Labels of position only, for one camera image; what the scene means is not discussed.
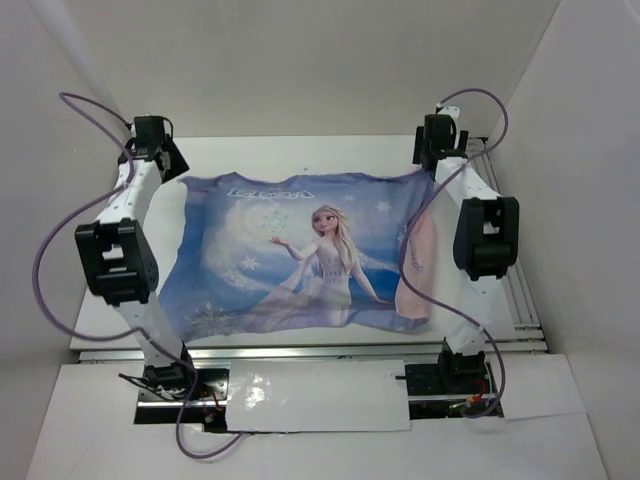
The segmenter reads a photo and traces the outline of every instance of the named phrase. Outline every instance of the black bracket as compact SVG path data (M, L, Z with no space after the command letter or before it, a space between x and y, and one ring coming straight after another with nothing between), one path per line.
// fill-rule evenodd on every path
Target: black bracket
M438 162L447 157L466 158L465 150L469 132L460 131L460 139L456 146L456 123L449 115L431 114L424 117L424 126L416 129L413 148L413 163L422 165L435 179Z
M503 277L518 257L520 205L513 197L463 200L453 241L453 259L471 280ZM497 229L485 233L485 224Z
M438 368L440 378L447 391L452 393L469 392L470 388L473 388L474 382L484 378L486 369L484 360L484 352L466 356L461 353L454 354L445 338L442 351L438 355Z
M180 360L188 365L193 365L191 355L184 344ZM152 365L144 367L144 377L149 383L154 387L162 385L164 389L188 388L193 383L194 376L193 369L178 362L173 362L169 367L154 367Z
M162 183L189 170L189 165L173 142L173 137L165 133L164 117L145 115L135 117L136 137L130 139L126 147L134 160L156 162ZM118 164L127 163L127 157L121 154Z
M75 239L91 293L115 306L148 302L158 286L158 263L137 220L79 225ZM122 248L122 257L104 258L114 247Z

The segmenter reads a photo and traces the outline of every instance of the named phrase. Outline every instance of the frozen logo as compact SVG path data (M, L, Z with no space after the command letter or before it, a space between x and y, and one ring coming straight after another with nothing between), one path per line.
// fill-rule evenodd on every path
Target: frozen logo
M274 191L259 191L259 190L244 190L242 188L232 188L228 197L242 197L242 198L267 198L267 199L284 199L284 200L296 200L298 198L313 198L313 194L305 190L299 190L297 192L283 192L280 190Z

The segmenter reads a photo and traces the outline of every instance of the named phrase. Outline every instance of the character's face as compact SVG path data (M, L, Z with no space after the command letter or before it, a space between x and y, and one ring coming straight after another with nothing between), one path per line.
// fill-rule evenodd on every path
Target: character's face
M338 228L338 217L331 212L321 210L313 216L313 226L319 232L330 232Z

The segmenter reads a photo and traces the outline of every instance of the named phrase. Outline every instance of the blonde hair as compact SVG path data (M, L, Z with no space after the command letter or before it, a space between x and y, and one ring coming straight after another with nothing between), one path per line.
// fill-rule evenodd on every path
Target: blonde hair
M344 267L344 271L346 273L350 272L353 266L358 261L358 250L351 240L351 235L349 234L349 222L347 216L344 214L342 210L337 207L332 207L331 205L323 205L318 208L311 215L311 228L313 231L318 234L318 236L323 237L324 233L320 230L316 229L314 225L313 219L316 214L320 212L327 212L332 215L335 215L338 219L338 226L336 227L336 238L334 240L334 245L338 250L338 255L340 256L340 261L342 262L342 266ZM322 277L322 266L318 265L318 276Z

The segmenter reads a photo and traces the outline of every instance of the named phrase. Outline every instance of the white work surface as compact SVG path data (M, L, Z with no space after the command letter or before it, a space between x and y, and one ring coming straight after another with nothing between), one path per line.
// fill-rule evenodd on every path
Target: white work surface
M586 414L413 421L411 431L242 439L211 463L183 456L173 425L133 425L141 363L63 366L28 480L130 478L606 480ZM210 451L227 436L183 427Z
M339 137L235 137L176 139L191 170L187 175L213 177L236 171L249 178L281 181L298 174L364 172L377 176L406 174L411 164L413 136ZM186 187L174 180L156 192L144 231L156 256L162 288L176 261L184 229ZM461 273L453 262L452 246L458 220L453 200L442 194L432 205L437 234L437 258L433 296L458 304ZM513 323L520 323L508 282L502 280L490 302L491 318L499 330L499 340L514 338ZM434 308L424 332L417 335L376 330L360 325L344 328L309 328L266 334L214 336L190 342L190 347L240 347L277 345L381 344L439 342L447 333L452 315ZM87 290L76 326L92 335L110 335L127 329L125 321L102 298ZM133 337L111 343L92 343L73 339L76 350L137 349Z
M491 357L496 384L502 383L498 359ZM548 417L586 410L564 355L504 355L507 389L502 397L505 418Z
M235 432L409 430L402 360L234 360L225 420Z

